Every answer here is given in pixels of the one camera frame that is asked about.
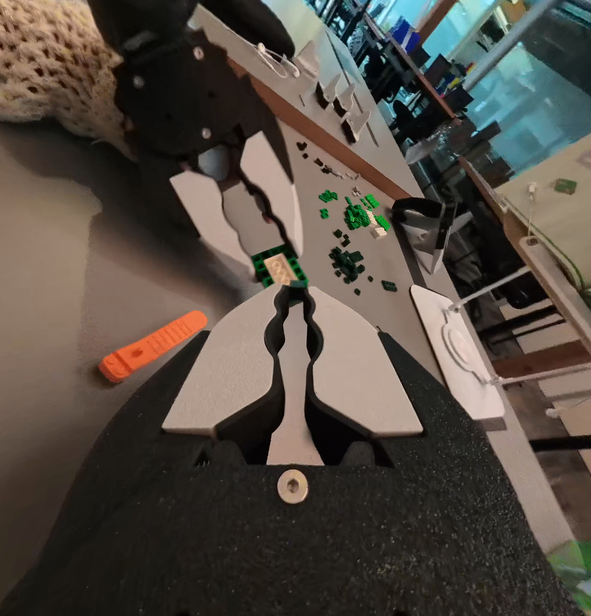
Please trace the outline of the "pile of bright green bricks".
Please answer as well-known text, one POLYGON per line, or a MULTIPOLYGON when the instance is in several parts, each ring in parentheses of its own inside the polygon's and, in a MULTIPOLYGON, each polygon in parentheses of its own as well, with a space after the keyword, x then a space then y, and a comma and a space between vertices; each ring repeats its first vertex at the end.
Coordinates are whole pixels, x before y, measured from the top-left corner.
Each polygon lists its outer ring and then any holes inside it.
MULTIPOLYGON (((378 199, 371 193, 362 195, 353 201, 350 197, 345 197, 346 208, 343 213, 343 220, 349 230, 358 228, 373 228, 383 227, 387 232, 391 228, 390 222, 383 214, 376 212, 381 204, 378 199)), ((329 205, 338 202, 338 194, 336 192, 325 190, 317 196, 317 199, 325 204, 325 207, 320 208, 320 218, 327 220, 330 218, 329 205)))

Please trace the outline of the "black headband device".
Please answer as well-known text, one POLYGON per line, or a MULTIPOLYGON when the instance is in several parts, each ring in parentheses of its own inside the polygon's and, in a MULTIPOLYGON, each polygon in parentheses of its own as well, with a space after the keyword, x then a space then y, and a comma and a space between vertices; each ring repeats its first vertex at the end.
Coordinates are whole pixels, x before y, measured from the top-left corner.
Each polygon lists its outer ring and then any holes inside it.
POLYGON ((407 224, 409 220, 418 218, 439 219, 443 204, 428 198, 407 197, 396 200, 391 208, 394 222, 407 224))

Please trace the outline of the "row of small black pieces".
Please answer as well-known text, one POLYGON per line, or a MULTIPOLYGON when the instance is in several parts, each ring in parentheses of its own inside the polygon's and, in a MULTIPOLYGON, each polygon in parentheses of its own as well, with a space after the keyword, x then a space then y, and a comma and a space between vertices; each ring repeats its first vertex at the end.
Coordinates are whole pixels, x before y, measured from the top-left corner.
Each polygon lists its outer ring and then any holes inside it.
POLYGON ((308 148, 307 142, 296 141, 296 147, 299 150, 300 157, 304 160, 308 160, 309 162, 313 163, 323 174, 333 175, 334 177, 337 177, 339 179, 346 178, 345 173, 341 173, 339 170, 334 169, 329 164, 326 164, 325 162, 323 162, 319 157, 312 158, 312 154, 309 151, 310 149, 308 148))

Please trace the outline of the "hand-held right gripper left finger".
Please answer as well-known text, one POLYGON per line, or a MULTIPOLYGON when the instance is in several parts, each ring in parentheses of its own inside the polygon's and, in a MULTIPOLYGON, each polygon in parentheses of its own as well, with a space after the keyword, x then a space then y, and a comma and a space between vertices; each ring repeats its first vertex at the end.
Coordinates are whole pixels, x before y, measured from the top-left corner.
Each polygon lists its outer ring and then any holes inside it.
POLYGON ((163 431, 231 441, 249 464, 267 462, 271 437, 284 417, 278 353, 289 301, 289 286, 272 285, 212 328, 163 431))

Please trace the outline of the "green lego box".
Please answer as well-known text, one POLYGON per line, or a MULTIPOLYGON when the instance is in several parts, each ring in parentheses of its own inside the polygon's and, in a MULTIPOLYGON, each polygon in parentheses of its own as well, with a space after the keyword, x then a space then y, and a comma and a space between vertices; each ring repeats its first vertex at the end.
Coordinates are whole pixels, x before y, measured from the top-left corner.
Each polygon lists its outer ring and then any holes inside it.
POLYGON ((591 542, 564 543, 547 560, 577 605, 591 615, 591 542))

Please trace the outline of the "long wooden desk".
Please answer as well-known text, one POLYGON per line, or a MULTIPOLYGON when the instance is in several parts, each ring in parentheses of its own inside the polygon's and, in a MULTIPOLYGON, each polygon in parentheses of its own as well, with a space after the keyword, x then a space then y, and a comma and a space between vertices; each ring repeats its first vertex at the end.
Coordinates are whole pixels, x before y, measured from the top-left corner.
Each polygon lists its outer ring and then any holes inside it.
POLYGON ((385 36, 368 13, 364 14, 363 23, 369 35, 362 52, 366 52, 371 60, 380 60, 383 64, 370 81, 370 91, 375 102, 382 100, 393 86, 396 86, 397 93, 400 88, 414 83, 421 95, 428 100, 430 107, 438 110, 444 120, 458 126, 461 119, 457 113, 449 106, 445 97, 438 94, 436 83, 420 69, 402 43, 396 41, 392 35, 385 36))

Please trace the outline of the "white book stand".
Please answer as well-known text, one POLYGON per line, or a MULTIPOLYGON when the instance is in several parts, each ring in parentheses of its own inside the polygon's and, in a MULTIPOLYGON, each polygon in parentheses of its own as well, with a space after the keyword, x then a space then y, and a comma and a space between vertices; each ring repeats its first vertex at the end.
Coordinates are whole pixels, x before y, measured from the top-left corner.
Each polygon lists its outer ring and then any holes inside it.
POLYGON ((549 251, 539 243, 530 244, 527 237, 522 238, 522 249, 526 257, 525 265, 463 299, 451 302, 435 291, 417 285, 410 288, 412 301, 449 391, 471 419, 480 423, 485 430, 503 429, 505 426, 502 387, 591 370, 591 347, 579 348, 579 351, 586 353, 586 359, 578 360, 570 358, 571 350, 562 345, 544 349, 546 357, 540 363, 547 361, 547 368, 540 368, 534 373, 527 373, 522 368, 516 376, 501 376, 487 368, 461 310, 477 297, 524 275, 531 274, 537 279, 554 299, 561 314, 575 321, 576 329, 586 329, 586 341, 591 344, 591 312, 586 307, 576 308, 577 300, 570 297, 568 291, 561 291, 554 281, 552 265, 544 263, 546 259, 551 260, 549 251))

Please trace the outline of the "black rounded case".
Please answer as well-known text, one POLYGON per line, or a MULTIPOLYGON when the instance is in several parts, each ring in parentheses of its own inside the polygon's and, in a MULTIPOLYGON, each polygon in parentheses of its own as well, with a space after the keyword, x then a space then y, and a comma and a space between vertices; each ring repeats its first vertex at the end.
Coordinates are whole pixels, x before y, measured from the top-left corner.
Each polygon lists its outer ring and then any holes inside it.
POLYGON ((291 59, 295 45, 283 22, 263 1, 229 1, 230 28, 254 45, 263 44, 280 57, 291 59))

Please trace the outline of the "blue storage bins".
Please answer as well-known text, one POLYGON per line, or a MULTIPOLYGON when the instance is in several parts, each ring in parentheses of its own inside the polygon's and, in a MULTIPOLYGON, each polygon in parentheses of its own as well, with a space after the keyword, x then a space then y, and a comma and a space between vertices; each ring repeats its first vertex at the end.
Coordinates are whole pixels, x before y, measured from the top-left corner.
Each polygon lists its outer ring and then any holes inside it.
POLYGON ((392 29, 391 40, 410 53, 418 45, 420 34, 408 21, 401 19, 392 29))

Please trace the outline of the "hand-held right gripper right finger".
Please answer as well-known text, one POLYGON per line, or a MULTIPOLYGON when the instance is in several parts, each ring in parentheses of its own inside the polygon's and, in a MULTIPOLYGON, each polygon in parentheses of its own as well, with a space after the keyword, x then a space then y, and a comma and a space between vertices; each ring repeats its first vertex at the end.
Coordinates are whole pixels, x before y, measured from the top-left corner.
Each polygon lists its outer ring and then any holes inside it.
POLYGON ((349 447, 418 437, 424 428, 380 332, 321 289, 303 295, 309 364, 305 421, 322 464, 338 466, 349 447))

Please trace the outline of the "green white lego assembly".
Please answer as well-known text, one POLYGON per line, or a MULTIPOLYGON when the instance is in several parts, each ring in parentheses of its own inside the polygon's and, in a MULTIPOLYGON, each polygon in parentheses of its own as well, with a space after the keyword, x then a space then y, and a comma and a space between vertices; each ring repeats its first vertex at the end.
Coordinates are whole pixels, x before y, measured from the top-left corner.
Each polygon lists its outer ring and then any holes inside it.
POLYGON ((279 284, 289 287, 292 280, 307 280, 294 251, 286 244, 251 256, 254 273, 263 288, 279 284))

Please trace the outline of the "thick wooden post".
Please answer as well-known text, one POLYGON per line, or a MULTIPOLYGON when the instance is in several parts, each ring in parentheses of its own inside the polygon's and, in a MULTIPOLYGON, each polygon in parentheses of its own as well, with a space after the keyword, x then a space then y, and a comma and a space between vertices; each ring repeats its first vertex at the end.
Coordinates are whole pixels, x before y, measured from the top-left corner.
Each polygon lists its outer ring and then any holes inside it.
POLYGON ((415 25, 415 29, 422 33, 431 33, 447 16, 458 1, 429 1, 424 7, 422 15, 415 25))

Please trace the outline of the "black smartphone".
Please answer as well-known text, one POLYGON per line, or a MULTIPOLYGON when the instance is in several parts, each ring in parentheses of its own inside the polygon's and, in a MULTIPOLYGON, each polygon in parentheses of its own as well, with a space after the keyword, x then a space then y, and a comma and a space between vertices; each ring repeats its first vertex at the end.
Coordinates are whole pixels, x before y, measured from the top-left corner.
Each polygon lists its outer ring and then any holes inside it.
POLYGON ((435 273, 443 260, 451 229, 454 224, 458 203, 456 201, 444 204, 439 217, 437 236, 432 254, 431 273, 435 273))

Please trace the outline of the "white triangular stand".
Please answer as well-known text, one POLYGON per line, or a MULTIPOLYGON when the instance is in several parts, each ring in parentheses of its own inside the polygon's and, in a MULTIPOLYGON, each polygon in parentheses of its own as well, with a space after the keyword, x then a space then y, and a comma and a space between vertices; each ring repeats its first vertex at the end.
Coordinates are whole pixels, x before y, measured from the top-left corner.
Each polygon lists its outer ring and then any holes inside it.
MULTIPOLYGON (((469 211, 469 209, 466 207, 463 207, 461 204, 458 204, 454 224, 451 229, 451 235, 460 231, 469 222, 471 222, 472 219, 473 219, 473 214, 469 211)), ((414 250, 416 257, 418 258, 420 263, 425 267, 425 269, 430 274, 434 274, 434 273, 431 273, 431 263, 432 263, 432 254, 434 250, 435 239, 437 236, 438 224, 439 224, 439 219, 425 219, 425 218, 418 218, 415 220, 412 219, 412 220, 409 220, 407 224, 401 224, 404 231, 406 232, 407 239, 409 240, 409 243, 412 249, 414 250)))

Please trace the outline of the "pile of dark green bricks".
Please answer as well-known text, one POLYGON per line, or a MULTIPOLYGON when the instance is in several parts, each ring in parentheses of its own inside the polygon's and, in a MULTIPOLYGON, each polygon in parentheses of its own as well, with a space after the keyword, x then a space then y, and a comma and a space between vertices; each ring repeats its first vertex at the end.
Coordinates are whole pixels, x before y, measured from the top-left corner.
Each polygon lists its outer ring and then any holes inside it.
POLYGON ((339 228, 333 230, 332 235, 336 240, 336 246, 333 246, 328 253, 331 267, 335 276, 346 285, 353 286, 354 294, 361 295, 358 284, 363 284, 365 281, 377 282, 387 293, 398 292, 396 281, 383 278, 380 258, 373 258, 371 252, 363 254, 361 250, 352 250, 350 235, 343 233, 339 228))

